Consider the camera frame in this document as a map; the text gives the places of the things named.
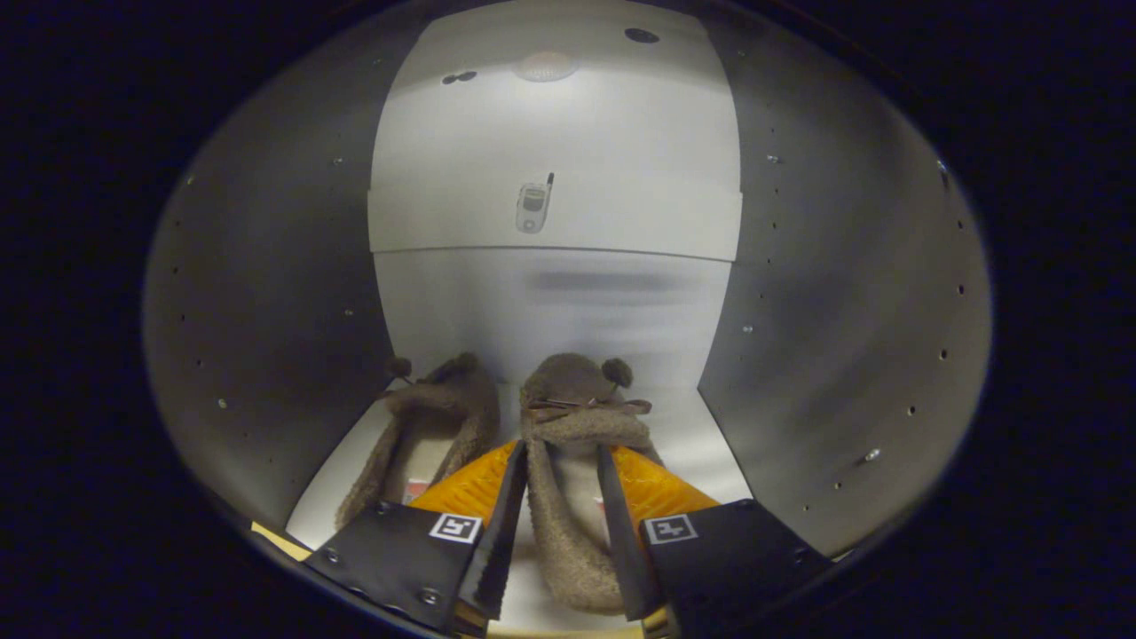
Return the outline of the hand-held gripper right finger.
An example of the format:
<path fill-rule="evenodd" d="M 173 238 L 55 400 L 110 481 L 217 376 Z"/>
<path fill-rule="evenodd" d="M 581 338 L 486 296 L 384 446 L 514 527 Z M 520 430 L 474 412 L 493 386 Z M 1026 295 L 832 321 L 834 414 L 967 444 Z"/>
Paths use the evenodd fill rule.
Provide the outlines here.
<path fill-rule="evenodd" d="M 599 482 L 626 619 L 646 638 L 755 638 L 834 567 L 751 498 L 718 503 L 627 446 Z"/>

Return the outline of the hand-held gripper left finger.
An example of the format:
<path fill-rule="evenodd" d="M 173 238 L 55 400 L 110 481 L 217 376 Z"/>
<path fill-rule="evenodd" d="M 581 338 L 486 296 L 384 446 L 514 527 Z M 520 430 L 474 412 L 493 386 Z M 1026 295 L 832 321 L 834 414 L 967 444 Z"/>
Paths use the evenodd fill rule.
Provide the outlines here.
<path fill-rule="evenodd" d="M 483 454 L 418 501 L 381 501 L 307 557 L 316 581 L 407 634 L 486 634 L 501 616 L 526 446 Z"/>

